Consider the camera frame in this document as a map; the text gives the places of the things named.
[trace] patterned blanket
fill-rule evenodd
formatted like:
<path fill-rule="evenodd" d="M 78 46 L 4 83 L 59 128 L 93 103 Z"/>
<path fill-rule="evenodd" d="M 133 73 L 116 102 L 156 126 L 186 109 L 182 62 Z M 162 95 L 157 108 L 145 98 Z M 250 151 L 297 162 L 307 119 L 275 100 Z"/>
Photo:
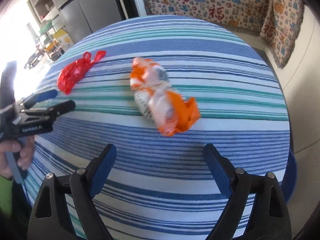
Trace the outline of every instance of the patterned blanket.
<path fill-rule="evenodd" d="M 283 68 L 303 20 L 302 0 L 145 0 L 147 14 L 174 14 L 259 36 Z"/>

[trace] refrigerator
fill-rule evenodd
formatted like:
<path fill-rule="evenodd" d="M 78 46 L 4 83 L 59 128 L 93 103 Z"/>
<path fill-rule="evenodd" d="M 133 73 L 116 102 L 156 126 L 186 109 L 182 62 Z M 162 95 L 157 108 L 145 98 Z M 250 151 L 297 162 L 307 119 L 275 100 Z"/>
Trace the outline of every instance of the refrigerator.
<path fill-rule="evenodd" d="M 128 0 L 52 0 L 59 11 L 65 29 L 73 39 L 79 42 L 91 33 L 113 23 L 126 19 L 128 15 L 137 16 L 136 8 Z"/>

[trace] teal stripe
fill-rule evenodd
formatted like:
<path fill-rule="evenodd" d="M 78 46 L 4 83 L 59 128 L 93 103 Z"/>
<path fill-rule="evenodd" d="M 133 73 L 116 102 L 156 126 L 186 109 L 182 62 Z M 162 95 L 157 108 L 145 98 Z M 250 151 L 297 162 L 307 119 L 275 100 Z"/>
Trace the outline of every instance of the teal stripe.
<path fill-rule="evenodd" d="M 69 50 L 68 53 L 62 55 L 60 58 L 63 60 L 65 58 L 70 58 L 79 52 L 83 52 L 86 50 L 90 50 L 96 47 L 100 46 L 108 46 L 113 43 L 117 42 L 124 42 L 124 41 L 134 41 L 136 39 L 145 39 L 145 38 L 164 38 L 165 36 L 169 37 L 202 37 L 202 38 L 218 38 L 218 39 L 225 39 L 229 41 L 238 41 L 242 42 L 243 44 L 244 41 L 241 39 L 237 38 L 235 35 L 231 33 L 227 33 L 228 35 L 225 35 L 225 33 L 221 33 L 219 31 L 214 31 L 214 30 L 206 30 L 206 32 L 198 31 L 195 29 L 190 28 L 189 31 L 184 32 L 181 31 L 180 29 L 171 29 L 171 30 L 156 30 L 156 31 L 138 31 L 134 33 L 129 33 L 129 34 L 121 34 L 121 35 L 112 35 L 112 38 L 101 38 L 101 39 L 96 39 L 93 41 L 88 42 L 87 44 L 79 45 L 73 47 L 73 49 Z"/>
<path fill-rule="evenodd" d="M 198 86 L 198 85 L 173 85 L 172 87 L 177 89 L 178 91 L 216 92 L 216 93 L 250 95 L 250 96 L 257 96 L 257 97 L 264 97 L 264 98 L 283 99 L 282 94 L 249 90 L 249 89 L 241 89 L 241 88 Z M 130 86 L 125 86 L 125 85 L 124 86 L 99 86 L 99 87 L 73 89 L 73 92 L 113 92 L 113 91 L 131 91 L 131 89 L 130 89 Z"/>
<path fill-rule="evenodd" d="M 77 217 L 75 217 L 73 214 L 71 214 L 70 212 L 69 212 L 69 214 L 70 214 L 70 218 L 71 218 L 71 222 L 72 222 L 72 224 L 73 224 L 73 227 L 74 227 L 74 229 L 75 229 L 75 231 L 76 231 L 76 235 L 77 235 L 77 236 L 80 236 L 80 237 L 82 237 L 82 238 L 84 238 L 84 239 L 87 239 L 87 236 L 86 236 L 82 231 L 80 231 L 79 229 L 77 229 L 77 228 L 75 227 L 75 225 L 77 225 L 77 226 L 79 226 L 80 228 L 82 228 L 82 225 L 81 225 L 81 223 L 80 223 L 80 220 L 79 220 Z"/>
<path fill-rule="evenodd" d="M 32 198 L 35 200 L 36 197 L 37 197 L 37 195 L 38 195 L 40 186 L 39 186 L 39 187 L 37 188 L 37 190 L 36 190 L 36 189 L 34 188 L 34 185 L 29 181 L 29 179 L 31 179 L 32 181 L 34 181 L 34 178 L 33 178 L 31 175 L 29 175 L 29 176 L 27 177 L 27 179 L 25 180 L 25 182 L 26 182 L 26 185 L 29 184 L 29 185 L 27 186 L 27 188 L 28 188 L 28 193 L 30 193 L 30 195 L 32 196 Z"/>
<path fill-rule="evenodd" d="M 49 107 L 49 106 L 50 105 L 41 105 L 39 107 Z M 138 110 L 138 108 L 130 107 L 130 106 L 99 106 L 99 105 L 77 104 L 75 111 L 141 116 L 141 113 Z M 268 112 L 259 112 L 259 111 L 254 112 L 254 111 L 223 110 L 223 112 L 221 112 L 221 110 L 200 109 L 200 113 L 202 118 L 273 120 L 273 121 L 288 120 L 287 114 L 268 113 Z"/>
<path fill-rule="evenodd" d="M 71 96 L 52 99 L 52 102 L 61 102 L 68 99 L 72 100 L 83 100 L 83 101 L 134 101 L 133 96 Z M 268 102 L 259 102 L 253 100 L 245 99 L 234 99 L 234 98 L 205 98 L 205 97 L 195 97 L 198 103 L 211 103 L 211 104 L 228 104 L 228 105 L 243 105 L 243 106 L 261 106 L 261 107 L 270 107 L 270 108 L 280 108 L 286 109 L 286 105 L 279 103 L 268 103 Z"/>

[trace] blue striped tablecloth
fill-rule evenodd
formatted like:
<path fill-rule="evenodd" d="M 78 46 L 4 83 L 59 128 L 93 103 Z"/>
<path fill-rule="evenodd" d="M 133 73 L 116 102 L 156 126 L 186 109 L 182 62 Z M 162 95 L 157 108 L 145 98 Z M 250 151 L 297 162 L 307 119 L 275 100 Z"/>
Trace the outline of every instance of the blue striped tablecloth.
<path fill-rule="evenodd" d="M 218 190 L 202 151 L 213 143 L 221 155 L 248 173 L 273 171 L 281 181 L 289 152 L 284 98 L 265 62 L 241 39 L 214 24 L 179 16 L 151 16 L 113 24 L 91 34 L 49 70 L 38 91 L 56 88 L 67 64 L 105 49 L 66 99 L 76 110 L 59 117 L 54 131 L 36 137 L 26 180 L 34 202 L 46 173 L 70 174 L 85 167 L 108 143 L 117 160 L 94 203 L 118 240 L 203 240 L 227 199 Z M 133 57 L 152 58 L 168 72 L 174 88 L 194 96 L 202 118 L 187 132 L 159 134 L 140 115 L 129 87 Z M 250 196 L 235 236 L 247 224 Z M 84 237 L 67 196 L 77 234 Z"/>

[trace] plastic bag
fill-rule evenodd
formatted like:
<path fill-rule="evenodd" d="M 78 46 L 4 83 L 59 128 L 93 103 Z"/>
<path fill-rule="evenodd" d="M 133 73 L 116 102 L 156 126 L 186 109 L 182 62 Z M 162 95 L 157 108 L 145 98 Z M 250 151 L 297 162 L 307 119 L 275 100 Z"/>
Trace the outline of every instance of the plastic bag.
<path fill-rule="evenodd" d="M 65 92 L 66 95 L 70 94 L 74 85 L 83 79 L 84 75 L 92 67 L 92 65 L 100 61 L 106 55 L 106 53 L 107 52 L 104 50 L 99 50 L 94 57 L 94 60 L 91 60 L 91 53 L 85 52 L 82 58 L 67 65 L 61 70 L 58 76 L 58 88 Z"/>
<path fill-rule="evenodd" d="M 151 59 L 133 59 L 130 87 L 140 112 L 163 135 L 184 132 L 200 118 L 195 98 L 184 100 L 171 88 L 165 69 Z"/>

